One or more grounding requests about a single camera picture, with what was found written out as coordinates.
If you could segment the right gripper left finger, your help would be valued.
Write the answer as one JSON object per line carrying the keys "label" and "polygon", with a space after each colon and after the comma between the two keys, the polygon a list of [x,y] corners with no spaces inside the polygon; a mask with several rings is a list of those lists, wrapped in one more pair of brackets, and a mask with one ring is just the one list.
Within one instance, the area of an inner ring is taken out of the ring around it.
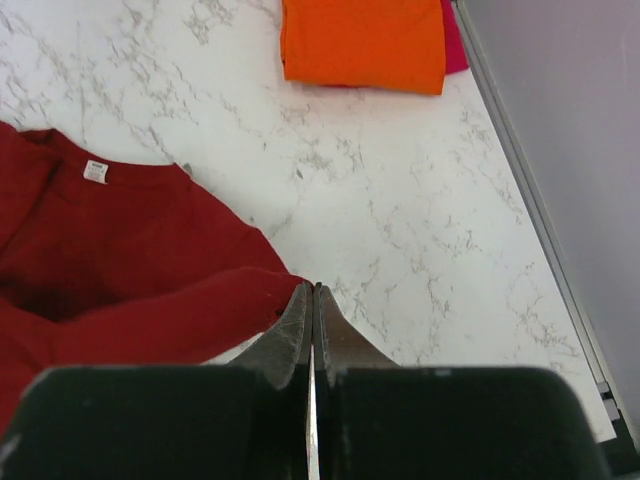
{"label": "right gripper left finger", "polygon": [[224,365],[40,374],[1,439],[5,479],[304,479],[312,291]]}

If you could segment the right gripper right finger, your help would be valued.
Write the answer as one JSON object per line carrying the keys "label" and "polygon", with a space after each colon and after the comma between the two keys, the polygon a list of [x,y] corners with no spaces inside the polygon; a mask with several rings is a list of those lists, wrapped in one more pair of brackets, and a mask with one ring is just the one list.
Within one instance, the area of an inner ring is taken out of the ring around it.
{"label": "right gripper right finger", "polygon": [[538,367],[395,364],[313,294],[324,479],[607,479],[580,402]]}

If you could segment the dark red t-shirt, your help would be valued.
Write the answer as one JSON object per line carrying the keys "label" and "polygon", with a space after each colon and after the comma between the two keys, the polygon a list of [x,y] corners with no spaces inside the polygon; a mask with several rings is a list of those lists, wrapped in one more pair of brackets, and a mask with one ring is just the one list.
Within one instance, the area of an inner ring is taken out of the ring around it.
{"label": "dark red t-shirt", "polygon": [[177,165],[1,127],[1,421],[60,366],[191,364],[267,330],[298,276]]}

